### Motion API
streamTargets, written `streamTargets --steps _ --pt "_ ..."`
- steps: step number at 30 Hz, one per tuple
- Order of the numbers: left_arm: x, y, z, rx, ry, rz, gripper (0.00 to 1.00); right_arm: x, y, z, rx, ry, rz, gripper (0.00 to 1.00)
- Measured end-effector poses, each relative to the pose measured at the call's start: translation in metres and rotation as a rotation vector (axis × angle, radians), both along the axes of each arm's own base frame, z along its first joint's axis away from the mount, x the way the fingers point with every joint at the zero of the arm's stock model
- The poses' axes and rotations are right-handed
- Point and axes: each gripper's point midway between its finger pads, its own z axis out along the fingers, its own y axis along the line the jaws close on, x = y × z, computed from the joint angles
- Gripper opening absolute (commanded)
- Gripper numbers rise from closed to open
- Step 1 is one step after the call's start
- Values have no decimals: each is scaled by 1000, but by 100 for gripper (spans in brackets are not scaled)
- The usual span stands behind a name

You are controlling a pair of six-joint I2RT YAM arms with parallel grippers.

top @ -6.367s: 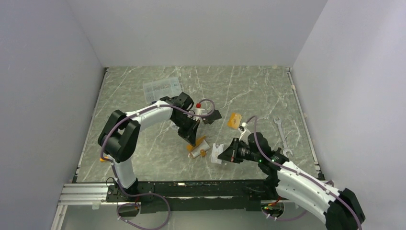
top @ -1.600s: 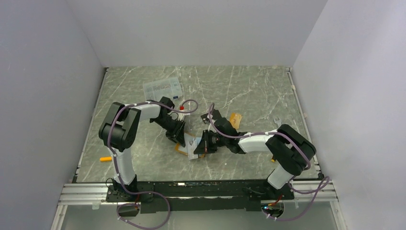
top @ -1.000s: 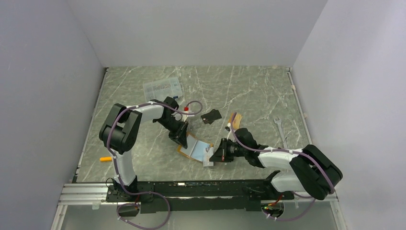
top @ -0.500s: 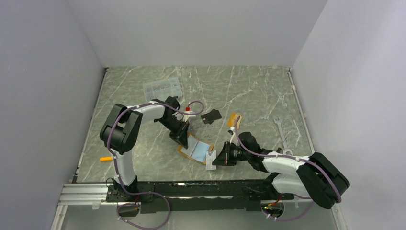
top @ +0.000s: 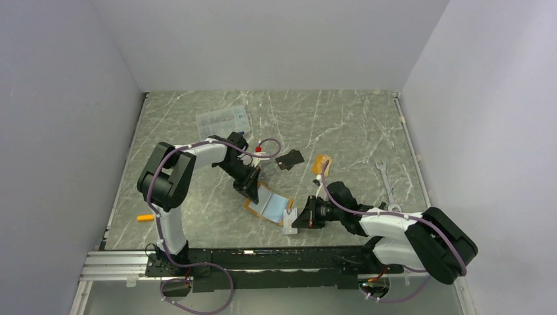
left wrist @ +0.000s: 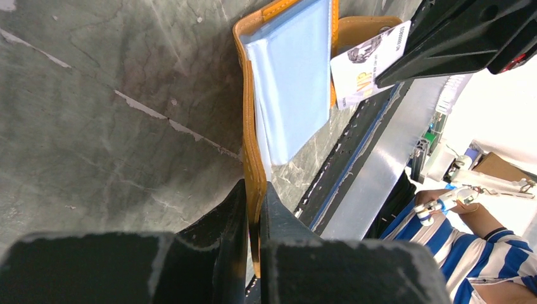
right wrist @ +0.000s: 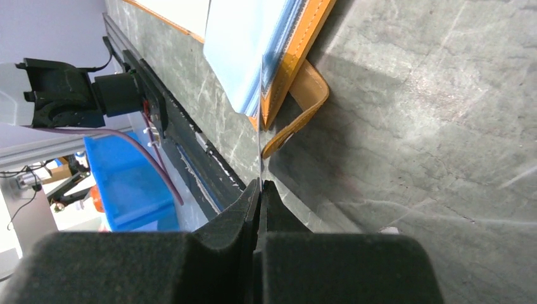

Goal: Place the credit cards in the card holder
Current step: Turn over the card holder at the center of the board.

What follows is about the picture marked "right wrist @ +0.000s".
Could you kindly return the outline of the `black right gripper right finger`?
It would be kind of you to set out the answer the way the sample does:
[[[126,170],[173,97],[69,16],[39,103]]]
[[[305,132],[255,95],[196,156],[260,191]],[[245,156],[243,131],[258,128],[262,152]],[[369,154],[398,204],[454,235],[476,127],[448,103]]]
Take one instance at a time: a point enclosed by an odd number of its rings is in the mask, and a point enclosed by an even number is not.
[[[422,245],[400,234],[314,233],[263,183],[255,303],[443,303]]]

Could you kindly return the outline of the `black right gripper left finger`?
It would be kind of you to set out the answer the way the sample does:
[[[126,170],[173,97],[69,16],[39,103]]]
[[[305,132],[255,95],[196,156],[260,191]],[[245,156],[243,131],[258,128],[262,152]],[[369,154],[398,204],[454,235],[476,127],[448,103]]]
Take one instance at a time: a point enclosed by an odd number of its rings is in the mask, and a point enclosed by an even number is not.
[[[2,303],[253,303],[260,182],[193,232],[57,232],[21,260]]]

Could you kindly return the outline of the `orange leather card holder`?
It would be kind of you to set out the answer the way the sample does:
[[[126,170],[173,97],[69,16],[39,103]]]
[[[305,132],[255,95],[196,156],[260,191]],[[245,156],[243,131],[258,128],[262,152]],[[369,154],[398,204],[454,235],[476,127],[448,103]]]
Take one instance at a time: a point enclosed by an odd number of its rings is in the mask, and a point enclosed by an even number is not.
[[[269,158],[325,103],[329,87],[306,59],[334,1],[134,1],[133,5],[195,38],[233,110],[257,131],[263,60],[263,131],[291,95],[301,113],[262,144]]]

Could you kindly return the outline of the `silver VIP card top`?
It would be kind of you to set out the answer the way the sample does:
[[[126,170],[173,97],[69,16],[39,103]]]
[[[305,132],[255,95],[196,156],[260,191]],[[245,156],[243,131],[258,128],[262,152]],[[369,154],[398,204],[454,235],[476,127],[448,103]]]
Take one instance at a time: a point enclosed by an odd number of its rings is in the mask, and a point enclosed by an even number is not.
[[[258,108],[257,108],[257,144],[258,144],[258,183],[260,193],[263,191],[263,157],[262,157],[262,132],[263,132],[263,116],[262,116],[262,98],[263,98],[263,60],[260,62],[259,84],[258,84]]]

